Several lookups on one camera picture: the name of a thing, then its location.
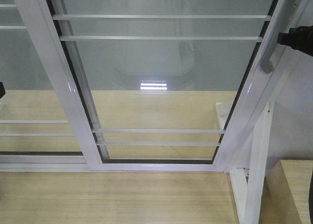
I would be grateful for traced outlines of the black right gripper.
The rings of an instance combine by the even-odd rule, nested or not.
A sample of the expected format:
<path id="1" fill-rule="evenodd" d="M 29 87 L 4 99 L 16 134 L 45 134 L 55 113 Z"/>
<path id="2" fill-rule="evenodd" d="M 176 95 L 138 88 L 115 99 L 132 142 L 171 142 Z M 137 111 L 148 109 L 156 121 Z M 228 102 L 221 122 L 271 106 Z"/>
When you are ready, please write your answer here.
<path id="1" fill-rule="evenodd" d="M 313 55 L 313 27 L 299 26 L 290 28 L 288 33 L 280 32 L 277 43 L 287 45 L 294 50 L 299 50 L 310 56 Z"/>

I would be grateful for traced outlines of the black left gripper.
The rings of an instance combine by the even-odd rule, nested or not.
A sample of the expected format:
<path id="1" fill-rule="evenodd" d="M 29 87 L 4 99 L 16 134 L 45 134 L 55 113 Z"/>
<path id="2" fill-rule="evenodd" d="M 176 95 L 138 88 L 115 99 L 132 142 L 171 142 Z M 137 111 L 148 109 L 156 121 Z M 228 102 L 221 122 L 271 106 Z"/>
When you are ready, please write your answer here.
<path id="1" fill-rule="evenodd" d="M 3 82 L 0 82 L 0 98 L 2 98 L 5 95 L 5 88 L 3 85 Z"/>

